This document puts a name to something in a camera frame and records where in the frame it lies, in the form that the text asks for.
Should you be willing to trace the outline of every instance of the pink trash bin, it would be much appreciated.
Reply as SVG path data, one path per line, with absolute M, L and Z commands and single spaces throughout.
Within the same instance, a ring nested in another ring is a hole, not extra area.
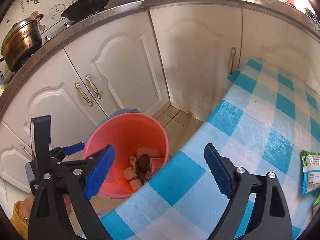
M 120 114 L 103 123 L 90 136 L 84 147 L 83 158 L 108 144 L 114 146 L 116 158 L 99 191 L 99 195 L 104 197 L 122 199 L 134 193 L 123 171 L 130 167 L 129 158 L 137 154 L 137 149 L 147 147 L 158 150 L 159 157 L 164 158 L 164 165 L 168 162 L 167 134 L 158 121 L 144 114 Z

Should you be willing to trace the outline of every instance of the person's hand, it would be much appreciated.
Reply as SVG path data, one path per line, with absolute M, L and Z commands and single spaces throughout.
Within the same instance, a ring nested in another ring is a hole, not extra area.
M 32 204 L 33 204 L 34 200 L 35 200 L 35 196 L 33 196 L 33 194 L 30 192 L 29 195 L 25 198 L 24 204 L 21 208 L 22 214 L 28 220 L 30 218 L 31 208 L 32 208 Z M 66 205 L 68 216 L 70 216 L 70 214 L 71 214 L 71 200 L 70 200 L 69 195 L 63 195 L 63 200 Z

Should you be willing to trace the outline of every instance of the cooking pot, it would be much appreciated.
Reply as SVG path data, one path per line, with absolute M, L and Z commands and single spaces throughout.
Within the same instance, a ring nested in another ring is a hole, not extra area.
M 37 19 L 43 18 L 39 14 L 35 19 L 27 18 L 12 26 L 4 38 L 1 46 L 1 55 L 8 68 L 17 72 L 42 45 L 42 39 L 37 26 Z
M 65 9 L 61 17 L 67 17 L 70 21 L 78 22 L 102 10 L 108 3 L 109 0 L 78 0 Z

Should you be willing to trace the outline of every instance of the snack bag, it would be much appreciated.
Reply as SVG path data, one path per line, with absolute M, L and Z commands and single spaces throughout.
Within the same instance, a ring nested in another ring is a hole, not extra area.
M 320 154 L 301 152 L 303 167 L 302 194 L 305 195 L 320 188 Z

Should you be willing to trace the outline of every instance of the countertop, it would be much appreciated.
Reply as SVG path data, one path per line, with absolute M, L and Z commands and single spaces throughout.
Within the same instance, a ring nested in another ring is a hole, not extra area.
M 152 8 L 171 6 L 172 4 L 221 4 L 241 8 L 249 8 L 280 18 L 304 30 L 320 42 L 320 25 L 309 16 L 294 7 L 278 0 L 140 0 L 120 5 L 92 15 L 79 23 L 72 25 L 49 42 L 44 44 L 17 72 L 0 97 L 0 120 L 14 96 L 28 78 L 58 50 L 77 39 L 81 35 L 115 19 L 150 10 Z

